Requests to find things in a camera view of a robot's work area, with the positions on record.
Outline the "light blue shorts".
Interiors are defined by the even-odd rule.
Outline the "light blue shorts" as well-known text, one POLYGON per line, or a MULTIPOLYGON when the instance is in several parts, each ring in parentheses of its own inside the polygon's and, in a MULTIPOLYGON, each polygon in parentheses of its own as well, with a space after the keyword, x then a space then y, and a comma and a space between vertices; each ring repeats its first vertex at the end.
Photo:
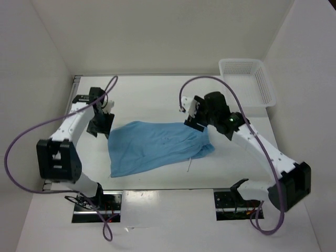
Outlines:
POLYGON ((214 151, 206 129, 197 131, 181 122, 133 121, 112 130, 108 138, 111 177, 204 158, 214 151))

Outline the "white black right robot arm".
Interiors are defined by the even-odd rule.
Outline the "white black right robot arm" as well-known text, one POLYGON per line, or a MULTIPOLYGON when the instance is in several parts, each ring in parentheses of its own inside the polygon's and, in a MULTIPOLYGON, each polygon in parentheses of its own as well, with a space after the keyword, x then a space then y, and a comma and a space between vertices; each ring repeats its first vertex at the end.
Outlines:
POLYGON ((285 156, 260 135, 240 112, 231 112, 220 92, 201 98, 180 98, 181 111, 188 114, 185 125, 203 132, 209 125, 253 156, 271 176, 270 182, 244 178, 231 186, 230 200, 243 206, 248 200, 270 201, 287 212, 311 192, 311 167, 285 156))

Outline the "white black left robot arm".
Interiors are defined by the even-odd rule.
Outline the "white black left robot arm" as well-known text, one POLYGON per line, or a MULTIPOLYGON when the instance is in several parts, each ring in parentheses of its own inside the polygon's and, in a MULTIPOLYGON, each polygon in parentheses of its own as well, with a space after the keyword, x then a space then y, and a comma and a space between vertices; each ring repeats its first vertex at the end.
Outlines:
POLYGON ((114 114, 108 109, 114 103, 104 95, 106 92, 99 87, 90 88, 88 95, 77 95, 72 101, 70 116, 49 139, 39 140, 36 145, 41 178, 66 184, 78 192, 73 200, 76 205, 94 210, 102 208, 107 198, 102 186, 83 172, 76 145, 84 131, 94 137, 109 136, 114 114))

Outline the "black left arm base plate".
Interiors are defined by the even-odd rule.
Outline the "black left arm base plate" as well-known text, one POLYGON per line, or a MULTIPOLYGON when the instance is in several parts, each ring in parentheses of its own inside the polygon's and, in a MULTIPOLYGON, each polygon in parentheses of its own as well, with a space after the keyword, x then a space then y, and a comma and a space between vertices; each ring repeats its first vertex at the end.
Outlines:
MULTIPOLYGON (((104 191, 104 202, 97 206, 99 213, 108 223, 119 223, 121 219, 122 191, 104 191)), ((81 196, 65 196, 74 203, 72 223, 101 223, 92 206, 81 196)))

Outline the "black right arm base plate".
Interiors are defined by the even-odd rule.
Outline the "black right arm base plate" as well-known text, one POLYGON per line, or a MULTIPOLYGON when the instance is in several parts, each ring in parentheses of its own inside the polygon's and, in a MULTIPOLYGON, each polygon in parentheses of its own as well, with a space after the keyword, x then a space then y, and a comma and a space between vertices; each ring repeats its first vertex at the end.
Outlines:
POLYGON ((228 190, 215 190, 213 194, 217 221, 255 219, 260 201, 237 202, 228 190))

